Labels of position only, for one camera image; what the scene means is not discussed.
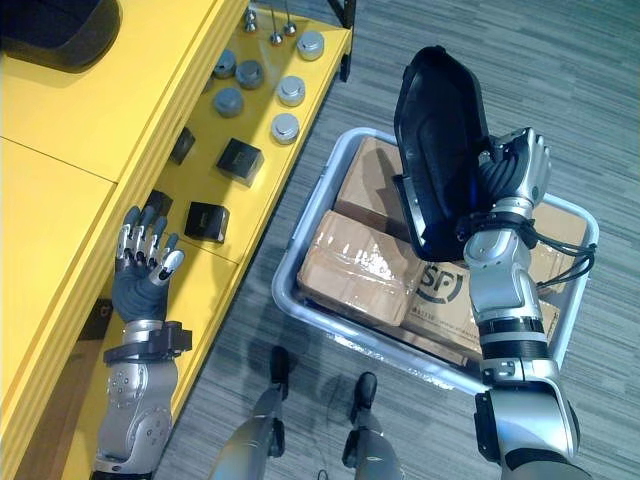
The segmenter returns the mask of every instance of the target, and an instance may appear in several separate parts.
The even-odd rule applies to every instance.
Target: gray carpet
[[[530,125],[554,165],[550,192],[597,218],[600,246],[563,367],[580,418],[576,463],[596,479],[640,477],[640,189],[636,1],[359,0],[352,76],[336,82],[165,452],[158,480],[206,479],[266,384],[270,347],[294,352],[287,452],[268,479],[353,478],[340,456],[355,379],[378,374],[375,413],[409,479],[493,479],[476,450],[473,399],[442,391],[285,317],[270,284],[296,218],[345,130],[391,132],[404,66],[441,44],[480,79],[493,133]],[[292,10],[335,22],[321,0]]]

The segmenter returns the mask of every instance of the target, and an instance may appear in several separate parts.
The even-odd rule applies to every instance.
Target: black cable
[[[570,257],[579,258],[579,260],[577,260],[564,272],[561,272],[555,277],[550,278],[549,280],[546,280],[544,282],[538,282],[536,284],[538,289],[550,287],[559,283],[570,282],[572,280],[575,280],[576,278],[581,277],[582,275],[585,275],[589,272],[589,270],[593,268],[593,265],[595,264],[595,253],[597,247],[595,243],[592,243],[586,247],[583,247],[581,245],[572,245],[567,242],[549,238],[537,232],[533,226],[529,226],[527,230],[529,230],[529,233],[533,234],[540,242],[550,246],[554,250]],[[580,266],[584,265],[585,262],[587,263],[587,265],[582,268],[582,270],[576,271]]]

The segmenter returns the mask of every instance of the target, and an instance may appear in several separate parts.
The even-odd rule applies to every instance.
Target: yellow shelf
[[[282,14],[278,24],[283,23]],[[258,11],[259,25],[269,25],[270,17]],[[245,107],[234,119],[223,119],[210,105],[215,93],[234,85],[233,79],[215,80],[214,88],[200,96],[186,125],[196,143],[182,165],[168,162],[154,188],[173,199],[167,232],[184,231],[190,201],[225,205],[230,213],[227,238],[223,245],[182,237],[179,246],[186,252],[186,263],[172,280],[169,319],[193,329],[193,350],[178,359],[179,383],[172,399],[176,418],[209,351],[218,328],[244,272],[258,245],[278,196],[326,95],[342,54],[349,46],[351,32],[312,20],[296,17],[300,30],[314,29],[325,36],[325,53],[315,62],[305,62],[295,51],[295,40],[287,39],[276,49],[268,43],[268,32],[255,35],[236,31],[227,48],[238,61],[258,59],[269,65],[265,83],[256,91],[243,90]],[[298,75],[305,80],[305,101],[295,108],[279,104],[274,94],[282,76]],[[300,121],[298,140],[289,146],[277,144],[270,134],[271,119],[281,112],[294,113]],[[245,187],[222,176],[215,164],[229,139],[234,136],[260,148],[264,164],[253,185]],[[104,348],[120,344],[122,323],[114,318]],[[89,393],[80,413],[63,479],[86,478],[91,469],[99,424],[106,411],[107,369],[98,362]]]
[[[3,175],[3,211],[10,208],[20,219],[17,226],[8,224],[5,213],[3,241],[11,242],[13,251],[5,245],[3,258],[34,262],[17,272],[7,260],[3,266],[3,296],[11,294],[15,305],[3,308],[2,318],[3,478],[15,475],[113,268],[113,239],[126,210],[147,198],[246,5],[246,0],[120,2],[122,27],[115,43],[80,74],[0,58],[3,173],[13,169],[12,176]],[[65,168],[51,166],[57,164]],[[76,177],[81,180],[74,184]],[[14,193],[5,196],[9,191]],[[40,210],[34,212],[36,203]],[[26,232],[32,231],[29,240]],[[27,272],[37,278],[31,283],[38,283],[38,290],[29,283],[8,292],[8,284],[29,281]],[[14,339],[22,325],[28,326],[24,335],[9,350],[5,340]],[[6,352],[11,360],[5,367]]]
[[[47,349],[43,349],[45,344],[57,347],[49,341],[58,333],[52,331],[52,307],[60,298],[60,286],[77,261],[77,252],[86,244],[115,185],[8,140],[0,139],[0,145],[3,231],[0,428],[1,463],[6,474],[17,467],[30,429],[38,421],[39,409],[44,408],[37,400],[45,396],[46,403],[47,379],[55,375],[52,371],[56,366],[49,364]],[[70,202],[70,198],[82,201]]]
[[[263,28],[255,34],[236,30],[227,48],[234,52],[238,64],[245,60],[259,61],[265,71],[264,84],[256,90],[242,90],[234,78],[216,79],[213,88],[200,96],[187,120],[196,143],[182,165],[166,165],[156,184],[158,190],[174,199],[169,224],[178,231],[184,231],[190,202],[225,205],[230,218],[224,244],[185,240],[236,263],[251,256],[251,248],[269,216],[269,205],[300,151],[350,38],[348,30],[295,17],[298,35],[305,30],[317,30],[325,38],[322,57],[308,62],[296,51],[297,37],[285,37],[283,45],[273,47],[269,42],[271,29],[266,27],[271,25],[271,16],[261,10],[257,13],[258,25]],[[282,14],[276,13],[278,25],[285,21]],[[305,82],[306,97],[294,108],[281,104],[276,95],[278,82],[287,75],[299,76]],[[242,90],[244,109],[237,117],[225,119],[215,111],[212,102],[219,90],[228,87]],[[271,121],[285,112],[297,117],[301,129],[295,143],[283,146],[271,135]],[[251,187],[230,180],[216,168],[232,137],[258,147],[264,155],[264,163]]]

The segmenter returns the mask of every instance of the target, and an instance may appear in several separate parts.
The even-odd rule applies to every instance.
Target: cardboard box
[[[298,272],[298,285],[306,297],[347,318],[397,326],[423,268],[408,243],[328,211]]]
[[[441,358],[442,360],[446,360],[447,362],[453,363],[454,365],[465,366],[467,364],[468,358],[462,355],[460,352],[446,347],[438,342],[430,340],[426,337],[420,336],[414,332],[405,330],[404,328],[402,328],[402,326],[379,326],[376,327],[376,330],[380,330],[387,335],[391,335],[392,337],[397,338],[404,343],[410,343],[420,350],[430,353],[431,355]]]
[[[587,222],[584,218],[544,203],[533,211],[533,218],[536,221],[535,227],[538,233],[572,245],[582,244],[587,230]],[[563,255],[538,242],[531,252],[529,274],[534,282],[549,280],[568,269],[573,265],[574,260],[573,257]],[[549,291],[559,293],[564,286],[564,283],[552,285]],[[548,291],[538,293],[544,296]]]
[[[342,182],[333,209],[380,232],[409,241],[402,205],[391,178],[402,173],[398,147],[365,137]]]
[[[452,263],[428,263],[402,327],[437,341],[472,360],[482,351],[469,297],[470,272]],[[544,330],[551,338],[559,310],[540,303]]]

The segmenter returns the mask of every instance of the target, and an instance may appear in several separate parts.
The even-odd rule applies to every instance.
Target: plastic basket
[[[322,309],[312,302],[305,301],[298,292],[296,275],[304,261],[309,244],[322,216],[333,207],[351,161],[365,136],[373,136],[396,145],[393,135],[371,128],[355,128],[338,139],[297,222],[273,278],[273,298],[286,314],[323,330],[334,341],[346,347],[379,359],[444,389],[457,388],[470,394],[485,391],[487,387],[480,381],[479,372],[451,365],[370,327]],[[543,201],[584,218],[587,229],[583,245],[597,243],[598,224],[589,212],[550,194],[545,195]],[[550,353],[559,366],[562,366],[567,351],[586,282],[587,275],[583,275],[576,281],[568,283],[562,293],[545,297],[545,301],[560,309],[558,323],[549,342]]]

